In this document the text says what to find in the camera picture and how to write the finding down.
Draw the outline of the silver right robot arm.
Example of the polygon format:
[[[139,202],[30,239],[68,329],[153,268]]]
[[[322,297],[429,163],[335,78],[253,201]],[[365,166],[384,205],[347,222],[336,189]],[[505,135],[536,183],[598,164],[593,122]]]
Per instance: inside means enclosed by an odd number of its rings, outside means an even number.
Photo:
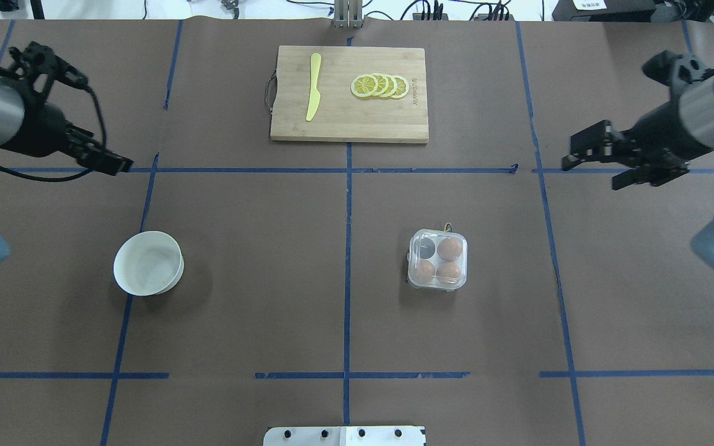
[[[669,100],[623,131],[602,120],[570,138],[564,172],[585,163],[624,165],[613,190],[662,186],[687,175],[690,163],[714,152],[714,68],[692,53],[662,51],[647,60],[643,74],[669,90]],[[690,243],[714,270],[714,217]]]

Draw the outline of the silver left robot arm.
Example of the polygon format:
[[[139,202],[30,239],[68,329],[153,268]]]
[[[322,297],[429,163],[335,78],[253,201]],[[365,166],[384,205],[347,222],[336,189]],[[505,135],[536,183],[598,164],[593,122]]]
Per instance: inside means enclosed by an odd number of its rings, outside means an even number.
[[[56,105],[28,78],[9,76],[0,68],[0,149],[17,154],[45,157],[55,152],[71,156],[82,174],[128,172],[131,161],[107,147],[107,136],[96,139],[91,131],[72,124]],[[0,263],[11,253],[0,234]]]

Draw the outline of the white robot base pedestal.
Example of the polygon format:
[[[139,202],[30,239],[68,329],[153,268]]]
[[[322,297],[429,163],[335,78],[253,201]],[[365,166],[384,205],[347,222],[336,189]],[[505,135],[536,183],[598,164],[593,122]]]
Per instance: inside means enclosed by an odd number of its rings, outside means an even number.
[[[421,426],[308,426],[275,427],[266,431],[263,445],[426,445]]]

